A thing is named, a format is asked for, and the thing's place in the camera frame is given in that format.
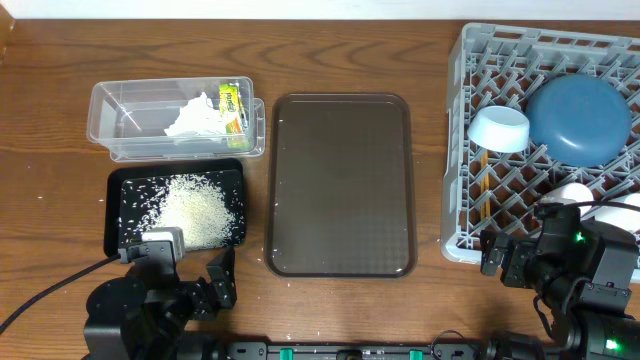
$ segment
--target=blue bowl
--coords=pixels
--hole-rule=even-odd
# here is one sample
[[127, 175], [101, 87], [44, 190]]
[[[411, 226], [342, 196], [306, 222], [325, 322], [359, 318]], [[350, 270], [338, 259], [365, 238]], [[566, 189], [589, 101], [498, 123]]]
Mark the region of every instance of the blue bowl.
[[567, 75], [536, 91], [527, 105], [529, 136], [567, 165], [592, 167], [615, 159], [631, 133], [629, 105], [607, 82]]

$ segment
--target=yellow packet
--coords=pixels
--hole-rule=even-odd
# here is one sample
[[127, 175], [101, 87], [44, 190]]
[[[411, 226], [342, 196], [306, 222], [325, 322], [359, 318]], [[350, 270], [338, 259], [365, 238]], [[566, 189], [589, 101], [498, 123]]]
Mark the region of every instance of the yellow packet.
[[[220, 116], [226, 123], [227, 134], [244, 134], [244, 129], [242, 128], [243, 107], [237, 85], [220, 85]], [[227, 144], [234, 149], [246, 149], [249, 147], [249, 143], [244, 136], [231, 138], [227, 140]]]

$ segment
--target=green light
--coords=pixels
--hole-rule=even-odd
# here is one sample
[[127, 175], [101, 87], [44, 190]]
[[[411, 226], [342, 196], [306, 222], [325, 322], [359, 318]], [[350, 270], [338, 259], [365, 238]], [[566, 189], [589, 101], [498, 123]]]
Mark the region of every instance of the green light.
[[613, 340], [607, 340], [607, 344], [605, 345], [605, 347], [609, 350], [618, 350], [619, 345]]

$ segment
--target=white wall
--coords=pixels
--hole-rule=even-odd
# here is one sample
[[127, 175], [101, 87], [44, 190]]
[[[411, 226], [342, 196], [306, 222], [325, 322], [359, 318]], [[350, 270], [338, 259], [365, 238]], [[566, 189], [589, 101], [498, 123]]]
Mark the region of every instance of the white wall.
[[0, 0], [16, 19], [617, 19], [640, 0]]

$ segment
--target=white dish rack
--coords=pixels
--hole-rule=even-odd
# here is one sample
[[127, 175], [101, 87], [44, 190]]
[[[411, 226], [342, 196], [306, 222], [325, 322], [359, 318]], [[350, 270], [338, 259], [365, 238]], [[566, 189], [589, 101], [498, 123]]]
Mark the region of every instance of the white dish rack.
[[[466, 130], [488, 105], [524, 110], [530, 96], [566, 74], [599, 77], [614, 86], [633, 112], [632, 132], [610, 163], [582, 168], [562, 164], [530, 142], [521, 153], [486, 151]], [[470, 23], [449, 56], [447, 168], [442, 189], [441, 250], [455, 262], [480, 264], [480, 231], [526, 236], [539, 231], [533, 205], [546, 192], [581, 182], [596, 200], [640, 191], [640, 39]], [[489, 188], [481, 191], [488, 176]], [[490, 201], [491, 216], [480, 219]], [[636, 236], [640, 246], [640, 237]], [[640, 258], [632, 281], [640, 283]]]

